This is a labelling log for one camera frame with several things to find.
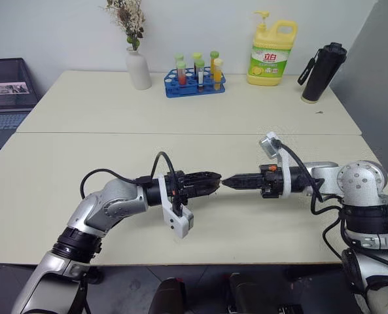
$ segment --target white vase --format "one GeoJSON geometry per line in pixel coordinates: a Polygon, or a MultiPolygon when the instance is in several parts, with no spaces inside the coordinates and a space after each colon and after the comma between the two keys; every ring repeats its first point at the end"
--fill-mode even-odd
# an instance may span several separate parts
{"type": "Polygon", "coordinates": [[[138,51],[134,51],[132,47],[128,47],[127,51],[127,71],[130,74],[134,87],[138,90],[150,88],[152,86],[152,80],[146,58],[140,55],[138,51]]]}

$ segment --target orange liquid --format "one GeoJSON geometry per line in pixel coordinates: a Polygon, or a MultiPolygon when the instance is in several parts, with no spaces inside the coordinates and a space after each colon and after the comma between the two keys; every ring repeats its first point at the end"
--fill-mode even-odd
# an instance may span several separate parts
{"type": "Polygon", "coordinates": [[[214,74],[214,59],[215,58],[211,58],[211,64],[210,64],[210,72],[211,72],[211,74],[214,74]]]}
{"type": "MultiPolygon", "coordinates": [[[[214,68],[214,82],[220,82],[222,77],[221,70],[217,67],[214,68]]],[[[214,90],[220,90],[220,84],[214,84],[214,90]]]]}

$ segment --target yellow bottle cap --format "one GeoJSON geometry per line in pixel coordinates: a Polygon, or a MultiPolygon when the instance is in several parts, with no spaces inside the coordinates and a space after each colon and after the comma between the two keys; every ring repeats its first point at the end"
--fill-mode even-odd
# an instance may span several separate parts
{"type": "Polygon", "coordinates": [[[214,65],[216,65],[217,67],[222,66],[222,59],[220,58],[214,59],[214,65]]]}
{"type": "Polygon", "coordinates": [[[201,59],[202,58],[202,53],[201,52],[194,52],[192,54],[192,59],[201,59]]]}
{"type": "Polygon", "coordinates": [[[254,11],[253,13],[260,14],[264,20],[270,15],[270,11],[254,11]]]}

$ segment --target laptop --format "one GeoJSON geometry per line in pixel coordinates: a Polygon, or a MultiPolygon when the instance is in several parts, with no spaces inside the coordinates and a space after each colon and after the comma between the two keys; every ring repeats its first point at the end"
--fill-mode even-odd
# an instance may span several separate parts
{"type": "Polygon", "coordinates": [[[0,59],[0,148],[38,100],[24,60],[0,59]]]}

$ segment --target test tube cap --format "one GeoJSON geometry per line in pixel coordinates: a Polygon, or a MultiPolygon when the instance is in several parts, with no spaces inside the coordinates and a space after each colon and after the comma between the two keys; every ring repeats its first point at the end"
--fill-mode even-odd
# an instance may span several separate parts
{"type": "Polygon", "coordinates": [[[217,67],[222,66],[222,59],[220,58],[214,59],[214,65],[216,65],[217,67]]]}
{"type": "Polygon", "coordinates": [[[186,67],[185,61],[178,61],[178,62],[176,63],[176,67],[177,67],[178,69],[184,69],[184,68],[186,67]]]}
{"type": "Polygon", "coordinates": [[[192,59],[201,59],[202,58],[202,53],[201,52],[194,52],[192,54],[192,59]]]}
{"type": "Polygon", "coordinates": [[[212,57],[212,58],[218,58],[220,56],[219,52],[218,51],[211,51],[209,53],[209,56],[212,57]]]}
{"type": "Polygon", "coordinates": [[[176,61],[183,61],[183,54],[181,54],[181,53],[175,54],[175,60],[176,61]]]}
{"type": "Polygon", "coordinates": [[[204,67],[205,66],[205,62],[202,59],[196,59],[195,60],[195,65],[196,65],[196,67],[204,67]]]}

